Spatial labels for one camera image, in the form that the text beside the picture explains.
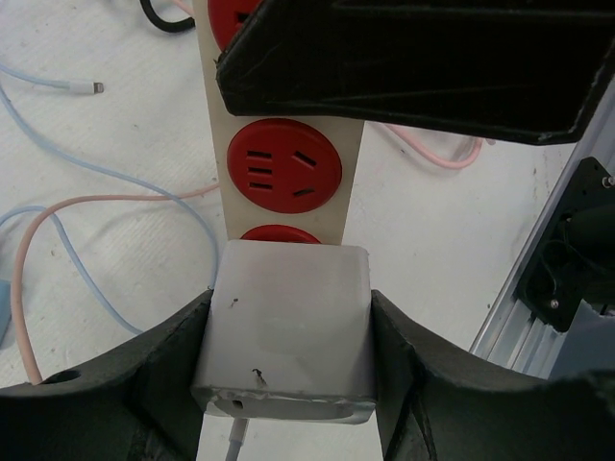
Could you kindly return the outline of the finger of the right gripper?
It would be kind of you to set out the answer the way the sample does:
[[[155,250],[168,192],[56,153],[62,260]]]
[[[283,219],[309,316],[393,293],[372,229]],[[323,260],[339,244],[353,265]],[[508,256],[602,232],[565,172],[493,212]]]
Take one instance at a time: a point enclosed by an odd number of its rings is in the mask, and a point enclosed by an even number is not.
[[[216,63],[228,112],[578,141],[614,76],[610,1],[263,1]]]

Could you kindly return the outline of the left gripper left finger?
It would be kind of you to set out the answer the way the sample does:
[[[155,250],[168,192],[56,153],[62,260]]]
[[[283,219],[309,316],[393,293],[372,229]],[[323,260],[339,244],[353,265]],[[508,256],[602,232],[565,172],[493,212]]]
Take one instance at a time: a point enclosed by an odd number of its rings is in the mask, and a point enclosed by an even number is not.
[[[203,412],[190,386],[211,296],[40,384],[2,389],[2,459],[195,459]]]

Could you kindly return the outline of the beige power strip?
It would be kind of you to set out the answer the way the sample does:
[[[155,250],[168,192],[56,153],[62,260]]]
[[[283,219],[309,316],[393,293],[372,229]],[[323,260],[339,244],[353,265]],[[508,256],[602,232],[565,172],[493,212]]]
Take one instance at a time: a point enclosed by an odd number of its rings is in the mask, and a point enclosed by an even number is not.
[[[336,116],[234,115],[222,99],[217,60],[261,2],[195,3],[227,244],[345,246],[363,123]],[[232,419],[229,459],[239,455],[247,425],[255,420]]]

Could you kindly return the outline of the light blue usb charger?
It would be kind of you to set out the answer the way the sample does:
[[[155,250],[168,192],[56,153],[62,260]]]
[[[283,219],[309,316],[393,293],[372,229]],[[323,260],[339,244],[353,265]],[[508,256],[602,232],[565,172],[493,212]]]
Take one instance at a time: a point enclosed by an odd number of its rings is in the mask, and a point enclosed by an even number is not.
[[[11,321],[11,284],[0,280],[0,344],[3,343]]]

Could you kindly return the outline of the white plug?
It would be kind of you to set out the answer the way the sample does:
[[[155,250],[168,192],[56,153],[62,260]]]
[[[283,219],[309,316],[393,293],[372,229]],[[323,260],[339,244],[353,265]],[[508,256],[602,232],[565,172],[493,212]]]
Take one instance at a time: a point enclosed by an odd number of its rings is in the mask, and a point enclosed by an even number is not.
[[[377,402],[370,304],[360,247],[230,241],[194,399],[211,416],[367,422]]]

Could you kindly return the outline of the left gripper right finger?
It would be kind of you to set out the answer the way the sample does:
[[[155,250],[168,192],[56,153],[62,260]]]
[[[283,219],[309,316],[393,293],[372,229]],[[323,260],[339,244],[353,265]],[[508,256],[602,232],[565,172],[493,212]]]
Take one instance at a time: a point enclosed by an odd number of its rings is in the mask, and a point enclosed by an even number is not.
[[[611,460],[614,374],[557,380],[483,360],[412,321],[373,291],[386,460]]]

